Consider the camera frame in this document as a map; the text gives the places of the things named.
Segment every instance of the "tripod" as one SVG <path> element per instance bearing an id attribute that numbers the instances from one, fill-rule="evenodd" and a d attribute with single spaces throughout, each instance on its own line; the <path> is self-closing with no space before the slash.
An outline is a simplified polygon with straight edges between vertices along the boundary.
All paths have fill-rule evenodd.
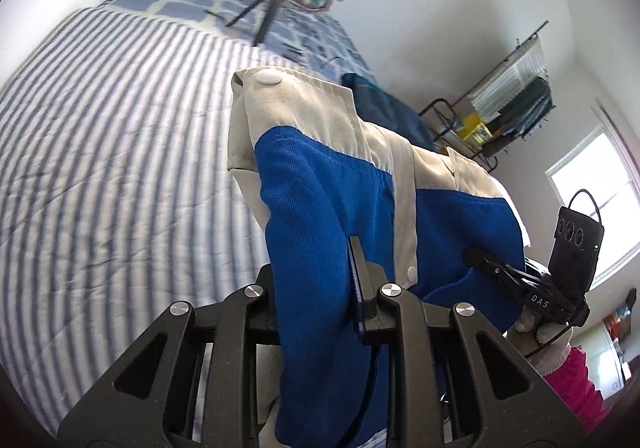
<path id="1" fill-rule="evenodd" d="M 266 0 L 255 0 L 250 5 L 247 6 L 237 17 L 233 18 L 226 24 L 226 27 L 230 28 L 240 19 L 244 18 L 249 12 L 251 12 L 256 6 L 263 3 Z M 254 46 L 258 46 L 259 44 L 264 42 L 264 38 L 267 36 L 267 32 L 273 23 L 273 19 L 275 19 L 276 14 L 278 13 L 278 9 L 280 9 L 280 5 L 283 0 L 271 0 L 269 3 L 269 7 L 267 8 L 267 12 L 264 15 L 264 19 L 262 20 L 262 24 L 260 25 L 260 29 L 258 29 L 258 33 L 254 38 Z"/>

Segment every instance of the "bed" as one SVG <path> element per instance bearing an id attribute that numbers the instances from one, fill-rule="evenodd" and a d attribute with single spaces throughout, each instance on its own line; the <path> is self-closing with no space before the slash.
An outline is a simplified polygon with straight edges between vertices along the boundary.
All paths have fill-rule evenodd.
<path id="1" fill-rule="evenodd" d="M 233 19 L 253 0 L 109 0 L 110 10 L 176 21 L 212 35 L 252 41 L 264 17 L 265 5 L 250 12 L 231 28 Z M 264 48 L 284 56 L 299 66 L 340 83 L 343 73 L 356 73 L 375 83 L 375 76 L 351 38 L 329 14 L 295 9 L 285 3 L 280 9 Z"/>
<path id="2" fill-rule="evenodd" d="M 173 301 L 220 301 L 268 262 L 226 171 L 233 72 L 372 78 L 327 15 L 286 8 L 252 48 L 248 22 L 221 24 L 247 1 L 82 10 L 0 94 L 0 363 L 50 433 Z"/>

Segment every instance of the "person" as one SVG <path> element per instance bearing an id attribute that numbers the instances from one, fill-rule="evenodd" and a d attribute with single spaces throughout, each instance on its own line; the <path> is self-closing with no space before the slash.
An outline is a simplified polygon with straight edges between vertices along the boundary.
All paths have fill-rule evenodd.
<path id="1" fill-rule="evenodd" d="M 538 349 L 556 336 L 566 325 L 547 323 L 534 332 L 535 318 L 525 307 L 515 325 L 508 331 L 507 339 L 523 355 Z M 571 327 L 542 351 L 534 354 L 529 363 L 562 398 L 590 434 L 607 417 L 610 409 L 599 390 L 589 380 L 586 355 L 570 345 L 574 334 Z"/>

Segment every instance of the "white snap button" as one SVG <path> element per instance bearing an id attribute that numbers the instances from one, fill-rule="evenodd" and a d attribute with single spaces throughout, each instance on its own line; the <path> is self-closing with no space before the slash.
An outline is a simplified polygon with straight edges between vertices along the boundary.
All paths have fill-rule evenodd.
<path id="1" fill-rule="evenodd" d="M 276 85 L 282 82 L 282 73 L 275 69 L 262 69 L 255 74 L 255 79 L 262 85 Z"/>
<path id="2" fill-rule="evenodd" d="M 418 270 L 415 269 L 415 266 L 411 266 L 409 269 L 407 269 L 406 277 L 412 284 L 418 282 Z"/>

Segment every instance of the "metal rack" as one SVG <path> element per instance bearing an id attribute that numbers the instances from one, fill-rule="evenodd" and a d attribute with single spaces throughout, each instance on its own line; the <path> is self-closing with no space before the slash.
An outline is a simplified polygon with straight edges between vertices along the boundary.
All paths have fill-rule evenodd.
<path id="1" fill-rule="evenodd" d="M 482 151 L 475 151 L 471 149 L 456 133 L 456 130 L 460 128 L 462 122 L 460 120 L 460 114 L 456 112 L 456 107 L 460 105 L 460 102 L 467 99 L 468 96 L 478 89 L 482 83 L 484 83 L 487 79 L 491 78 L 500 67 L 503 67 L 507 64 L 517 53 L 521 52 L 522 48 L 529 44 L 531 41 L 539 38 L 539 32 L 548 25 L 549 21 L 545 21 L 541 24 L 529 37 L 526 38 L 522 43 L 518 41 L 516 48 L 511 51 L 510 54 L 505 57 L 500 64 L 495 66 L 491 71 L 485 74 L 479 82 L 477 82 L 471 89 L 466 91 L 460 98 L 458 98 L 455 102 L 450 103 L 444 98 L 436 98 L 434 101 L 430 102 L 424 109 L 418 112 L 418 116 L 424 116 L 430 112 L 433 112 L 435 118 L 441 123 L 441 128 L 432 129 L 434 131 L 434 140 L 444 142 L 446 145 L 456 149 L 458 152 L 463 154 L 465 157 L 469 159 L 477 161 L 480 165 L 482 165 L 486 170 L 491 173 L 498 166 L 498 159 L 495 156 L 487 156 Z"/>

